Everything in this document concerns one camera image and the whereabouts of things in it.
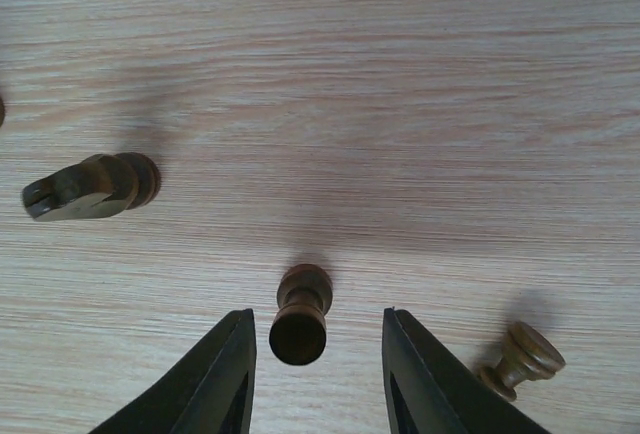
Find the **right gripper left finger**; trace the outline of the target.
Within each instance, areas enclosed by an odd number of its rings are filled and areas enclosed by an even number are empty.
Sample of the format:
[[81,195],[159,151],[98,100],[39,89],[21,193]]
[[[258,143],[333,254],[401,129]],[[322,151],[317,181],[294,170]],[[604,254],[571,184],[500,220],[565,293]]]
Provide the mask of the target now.
[[254,313],[231,311],[156,383],[92,432],[247,433],[255,372]]

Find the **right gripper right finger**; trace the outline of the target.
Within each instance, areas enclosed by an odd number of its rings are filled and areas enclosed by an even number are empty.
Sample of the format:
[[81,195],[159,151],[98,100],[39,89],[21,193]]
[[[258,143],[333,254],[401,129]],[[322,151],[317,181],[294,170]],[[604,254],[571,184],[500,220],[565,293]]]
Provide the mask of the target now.
[[538,433],[409,311],[383,315],[382,365],[392,433]]

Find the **dark rook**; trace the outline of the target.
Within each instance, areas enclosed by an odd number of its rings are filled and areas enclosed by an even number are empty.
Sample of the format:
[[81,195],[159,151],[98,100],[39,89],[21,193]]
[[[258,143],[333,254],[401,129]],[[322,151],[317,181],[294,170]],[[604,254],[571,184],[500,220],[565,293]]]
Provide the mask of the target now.
[[315,264],[298,264],[281,279],[278,312],[269,333],[273,354],[283,363],[304,366],[316,361],[327,342],[325,316],[333,301],[330,276]]

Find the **dark knight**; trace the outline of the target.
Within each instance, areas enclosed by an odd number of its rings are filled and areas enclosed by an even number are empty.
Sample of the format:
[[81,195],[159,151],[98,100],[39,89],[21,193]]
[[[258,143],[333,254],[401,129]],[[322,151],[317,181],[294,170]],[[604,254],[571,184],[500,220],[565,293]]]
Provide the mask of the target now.
[[95,154],[23,188],[25,211],[35,221],[101,219],[149,204],[161,174],[136,152]]

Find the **dark bishop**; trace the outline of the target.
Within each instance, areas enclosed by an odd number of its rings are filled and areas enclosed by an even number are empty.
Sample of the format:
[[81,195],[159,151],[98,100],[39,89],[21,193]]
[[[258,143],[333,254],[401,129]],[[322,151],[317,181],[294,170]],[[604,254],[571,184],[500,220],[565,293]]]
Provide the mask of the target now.
[[2,97],[0,98],[0,126],[3,125],[5,119],[5,106]]

